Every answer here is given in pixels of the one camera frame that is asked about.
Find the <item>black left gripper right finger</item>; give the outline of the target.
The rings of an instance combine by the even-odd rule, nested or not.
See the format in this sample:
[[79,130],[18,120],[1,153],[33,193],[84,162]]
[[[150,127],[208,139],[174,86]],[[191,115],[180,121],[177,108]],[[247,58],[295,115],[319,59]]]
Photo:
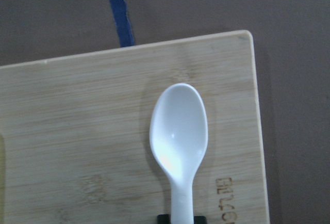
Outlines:
[[206,224],[205,216],[194,216],[194,224]]

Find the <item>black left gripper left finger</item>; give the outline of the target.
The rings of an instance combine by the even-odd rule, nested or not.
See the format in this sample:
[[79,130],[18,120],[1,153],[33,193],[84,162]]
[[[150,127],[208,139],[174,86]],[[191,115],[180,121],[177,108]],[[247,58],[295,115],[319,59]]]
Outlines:
[[158,215],[157,224],[170,224],[170,215]]

